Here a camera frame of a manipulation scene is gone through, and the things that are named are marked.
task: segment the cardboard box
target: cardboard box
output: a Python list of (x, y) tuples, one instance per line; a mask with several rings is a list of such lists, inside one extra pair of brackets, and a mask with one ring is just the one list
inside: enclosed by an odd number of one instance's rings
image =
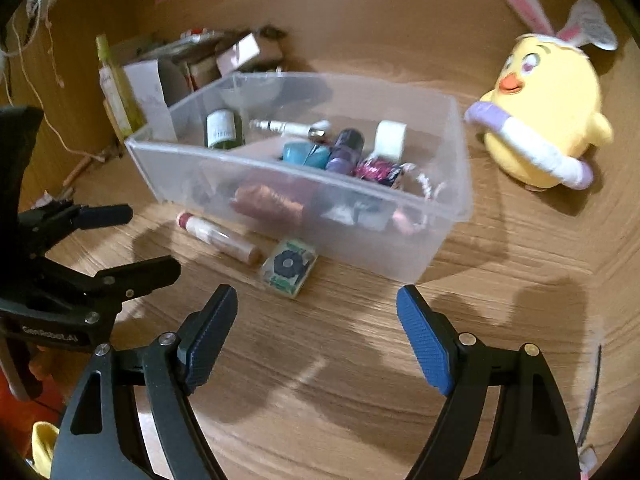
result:
[(216, 61), (215, 56), (209, 56), (201, 59), (197, 63), (189, 64), (189, 74), (193, 90), (198, 90), (220, 78)]
[(225, 76), (236, 70), (250, 70), (259, 64), (276, 64), (283, 57), (277, 41), (249, 34), (218, 56), (218, 69)]

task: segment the wood grain surface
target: wood grain surface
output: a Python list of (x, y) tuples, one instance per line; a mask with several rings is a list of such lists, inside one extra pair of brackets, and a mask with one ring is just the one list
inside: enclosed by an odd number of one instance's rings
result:
[[(95, 37), (106, 33), (116, 43), (136, 33), (136, 23), (128, 12), (127, 0), (58, 0), (50, 10), (51, 33), (58, 73), (64, 88), (56, 82), (49, 55), (50, 39), (44, 22), (33, 44), (24, 52), (25, 70), (44, 102), (49, 121), (72, 150), (99, 153), (114, 140), (114, 132), (102, 107), (98, 82)], [(17, 14), (18, 33), (26, 30), (23, 7)], [(8, 48), (17, 50), (17, 41), (8, 26)], [(11, 58), (11, 82), (15, 105), (39, 107), (22, 74), (18, 57)], [(4, 81), (0, 105), (7, 104)], [(68, 153), (43, 121), (36, 147), (22, 183), (21, 207), (33, 205), (45, 190), (56, 195), (66, 176), (82, 159)]]
[[(540, 1), (559, 29), (575, 0)], [(596, 1), (621, 45), (616, 53), (588, 50), (616, 134), (611, 147), (588, 155), (596, 185), (527, 192), (468, 128), (474, 214), (450, 234), (418, 288), (459, 331), (487, 344), (537, 343), (574, 425), (603, 344), (588, 435), (603, 460), (640, 403), (640, 51), (612, 5)], [(290, 32), (285, 49), (297, 68), (430, 86), (455, 95), (461, 108), (494, 84), (514, 38), (526, 32), (503, 0), (135, 0), (133, 9), (140, 32), (168, 36), (271, 22)], [(284, 300), (258, 286), (255, 269), (179, 231), (178, 206), (155, 203), (128, 158), (78, 186), (80, 202), (128, 202), (136, 215), (127, 226), (74, 235), (53, 258), (90, 274), (162, 254), (183, 264), (174, 286), (126, 304), (117, 348), (174, 330), (220, 283), (238, 290), (238, 319), (212, 378), (192, 398), (229, 478), (404, 478), (444, 400), (424, 381), (396, 317), (401, 283), (321, 259), (297, 300)], [(274, 244), (250, 236), (265, 249)], [(67, 356), (61, 384), (71, 388), (81, 364)], [(464, 476), (480, 465), (496, 399), (492, 391)], [(168, 475), (142, 391), (140, 412), (157, 471)]]

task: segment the transparent plastic box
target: transparent plastic box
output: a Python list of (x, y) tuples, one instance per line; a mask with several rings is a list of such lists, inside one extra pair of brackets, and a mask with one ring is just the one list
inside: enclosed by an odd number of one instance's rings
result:
[[(206, 148), (207, 117), (222, 108), (242, 119), (247, 146)], [(412, 174), (428, 178), (431, 197), (425, 198), (414, 178), (405, 179), (404, 191), (394, 190), (247, 153), (254, 142), (275, 136), (252, 131), (253, 119), (329, 120), (336, 133), (356, 128), (366, 139), (365, 154), (373, 149), (380, 121), (404, 123), (402, 162), (415, 164)], [(150, 122), (127, 139), (127, 147), (159, 201), (276, 239), (301, 239), (323, 256), (400, 282), (416, 282), (453, 224), (471, 215), (458, 105), (431, 89), (349, 75), (237, 73), (175, 104), (170, 117)]]

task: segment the white tape roll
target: white tape roll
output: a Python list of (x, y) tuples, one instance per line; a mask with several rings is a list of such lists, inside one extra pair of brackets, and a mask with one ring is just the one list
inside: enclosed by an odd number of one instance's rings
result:
[(399, 163), (404, 151), (406, 124), (395, 121), (380, 121), (376, 130), (376, 143), (372, 155), (389, 162)]

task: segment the yellow plush chick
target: yellow plush chick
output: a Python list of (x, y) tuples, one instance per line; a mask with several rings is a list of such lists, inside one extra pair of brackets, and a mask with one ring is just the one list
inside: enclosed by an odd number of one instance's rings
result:
[[(556, 38), (521, 38), (494, 89), (481, 100), (498, 105), (573, 158), (580, 157), (589, 144), (601, 146), (613, 138), (609, 121), (600, 113), (600, 85), (593, 66), (582, 51)], [(490, 130), (484, 143), (513, 178), (543, 189), (559, 183)]]

